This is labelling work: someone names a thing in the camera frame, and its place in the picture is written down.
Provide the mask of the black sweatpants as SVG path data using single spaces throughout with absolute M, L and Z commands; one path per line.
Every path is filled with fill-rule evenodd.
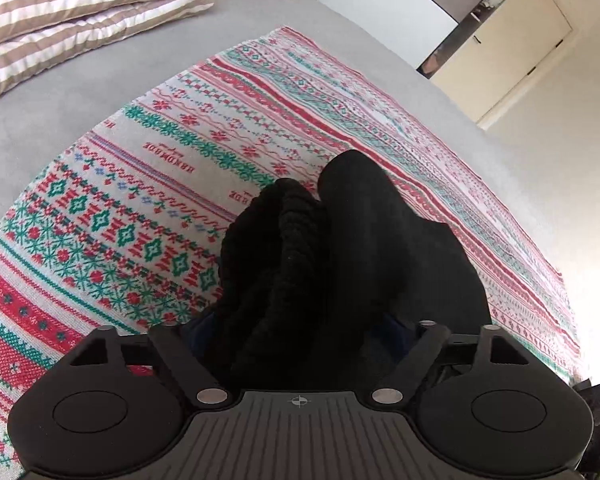
M 244 390 L 370 388 L 434 321 L 473 335 L 486 291 L 444 223 L 419 217 L 381 166 L 332 159 L 310 192 L 283 178 L 227 229 L 220 300 L 184 336 L 222 385 Z

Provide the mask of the cream bedroom door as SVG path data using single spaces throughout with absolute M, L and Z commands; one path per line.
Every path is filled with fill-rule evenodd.
M 514 90 L 573 32 L 557 0 L 505 0 L 432 76 L 485 129 Z

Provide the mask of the patterned red green blanket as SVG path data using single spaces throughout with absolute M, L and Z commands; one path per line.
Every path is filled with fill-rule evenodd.
M 183 70 L 79 138 L 0 221 L 0 479 L 21 472 L 12 404 L 99 325 L 137 334 L 220 294 L 230 222 L 280 177 L 314 190 L 337 154 L 384 168 L 447 223 L 495 322 L 565 380 L 580 348 L 564 282 L 507 207 L 434 133 L 289 27 Z

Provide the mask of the grey bed sheet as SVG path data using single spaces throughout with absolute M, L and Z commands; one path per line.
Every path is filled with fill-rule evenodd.
M 316 0 L 215 0 L 204 13 L 77 56 L 0 96 L 0 219 L 56 156 L 124 104 L 282 26 L 311 38 L 392 96 L 486 182 L 547 260 L 567 271 L 557 226 L 522 186 L 504 145 L 400 56 Z

